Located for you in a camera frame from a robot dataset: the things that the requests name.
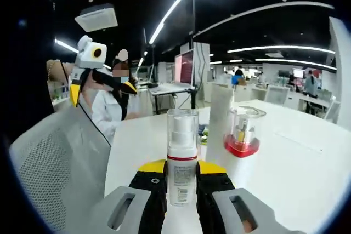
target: spray bottle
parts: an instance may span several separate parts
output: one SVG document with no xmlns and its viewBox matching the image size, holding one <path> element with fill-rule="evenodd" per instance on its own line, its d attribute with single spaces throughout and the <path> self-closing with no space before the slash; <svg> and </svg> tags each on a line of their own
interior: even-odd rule
<svg viewBox="0 0 351 234">
<path fill-rule="evenodd" d="M 193 200 L 195 193 L 199 113 L 170 109 L 167 122 L 169 200 L 171 205 L 183 206 Z"/>
</svg>

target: bracelet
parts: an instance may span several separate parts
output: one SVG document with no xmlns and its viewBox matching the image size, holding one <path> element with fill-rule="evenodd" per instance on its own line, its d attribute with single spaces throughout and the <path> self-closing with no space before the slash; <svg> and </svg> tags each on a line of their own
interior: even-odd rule
<svg viewBox="0 0 351 234">
<path fill-rule="evenodd" d="M 55 62 L 57 62 L 57 61 L 60 61 L 60 60 L 54 60 L 54 62 L 51 63 L 51 65 L 50 65 L 50 67 L 49 67 L 49 70 L 48 70 L 48 80 L 50 80 L 50 72 L 51 72 L 51 69 L 52 69 L 53 65 L 55 64 Z"/>
</svg>

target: ceiling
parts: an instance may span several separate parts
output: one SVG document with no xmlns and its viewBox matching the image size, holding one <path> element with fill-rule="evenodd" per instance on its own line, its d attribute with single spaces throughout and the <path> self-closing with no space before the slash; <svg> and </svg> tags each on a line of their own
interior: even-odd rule
<svg viewBox="0 0 351 234">
<path fill-rule="evenodd" d="M 118 26 L 90 32 L 94 41 L 107 45 L 107 64 L 118 54 L 119 50 L 127 49 L 129 58 L 138 63 L 141 56 L 141 44 L 144 41 L 143 28 L 147 40 L 155 30 L 162 16 L 174 0 L 56 0 L 56 38 L 75 47 L 78 40 L 86 34 L 74 18 L 79 16 L 82 9 L 104 3 L 115 7 Z M 75 54 L 62 47 L 56 47 L 66 59 L 74 59 Z"/>
<path fill-rule="evenodd" d="M 330 0 L 286 0 L 313 1 L 330 4 Z M 120 49 L 129 51 L 129 58 L 138 63 L 141 57 L 141 44 L 149 40 L 155 28 L 174 0 L 57 0 L 56 38 L 75 46 L 85 32 L 75 22 L 74 17 L 84 8 L 97 4 L 111 3 L 115 6 L 118 27 L 91 32 L 89 35 L 97 42 L 105 43 L 107 64 Z M 179 52 L 177 45 L 189 40 L 191 31 L 199 32 L 210 25 L 231 15 L 270 5 L 283 0 L 182 0 L 166 20 L 165 26 L 155 41 L 155 60 L 174 61 L 174 53 Z M 212 60 L 230 60 L 243 58 L 265 58 L 265 52 L 254 51 L 227 54 L 226 50 L 261 45 L 310 45 L 329 49 L 330 35 L 328 16 L 330 10 L 313 7 L 276 8 L 232 20 L 226 25 L 216 27 L 202 35 L 197 41 L 211 43 Z M 57 47 L 61 54 L 73 60 L 75 55 L 62 47 Z M 326 54 L 299 50 L 281 50 L 286 58 L 310 60 L 321 63 Z M 152 62 L 151 52 L 145 64 Z"/>
<path fill-rule="evenodd" d="M 268 53 L 281 53 L 281 59 L 324 64 L 329 53 L 301 49 L 263 49 L 236 53 L 227 50 L 271 45 L 300 45 L 330 49 L 329 16 L 333 10 L 310 6 L 267 9 L 241 16 L 200 34 L 196 41 L 211 43 L 213 61 L 271 58 Z"/>
</svg>

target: monitor screen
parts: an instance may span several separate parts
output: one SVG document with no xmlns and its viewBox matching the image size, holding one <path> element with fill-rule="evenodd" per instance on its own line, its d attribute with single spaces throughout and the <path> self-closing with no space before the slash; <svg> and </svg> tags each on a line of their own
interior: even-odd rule
<svg viewBox="0 0 351 234">
<path fill-rule="evenodd" d="M 278 71 L 278 76 L 279 76 L 279 77 L 286 77 L 286 78 L 289 78 L 290 73 L 289 73 L 289 71 L 279 70 L 279 71 Z"/>
<path fill-rule="evenodd" d="M 174 81 L 192 85 L 193 82 L 193 51 L 175 57 Z"/>
<path fill-rule="evenodd" d="M 295 78 L 303 78 L 303 70 L 293 69 Z"/>
</svg>

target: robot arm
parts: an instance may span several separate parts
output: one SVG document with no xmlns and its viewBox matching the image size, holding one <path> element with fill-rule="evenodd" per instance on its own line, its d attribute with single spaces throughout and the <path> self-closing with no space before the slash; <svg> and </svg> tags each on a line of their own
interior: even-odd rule
<svg viewBox="0 0 351 234">
<path fill-rule="evenodd" d="M 129 81 L 120 83 L 112 74 L 104 71 L 107 46 L 93 42 L 88 36 L 83 36 L 78 42 L 77 58 L 71 72 L 70 98 L 75 107 L 88 76 L 93 71 L 93 79 L 100 84 L 106 84 L 112 89 L 118 88 L 125 93 L 136 94 L 137 89 Z"/>
<path fill-rule="evenodd" d="M 281 226 L 274 211 L 247 190 L 235 189 L 222 167 L 198 161 L 196 176 L 196 209 L 204 234 L 303 234 Z M 129 187 L 118 187 L 97 204 L 90 233 L 161 233 L 166 193 L 167 161 L 144 164 Z"/>
</svg>

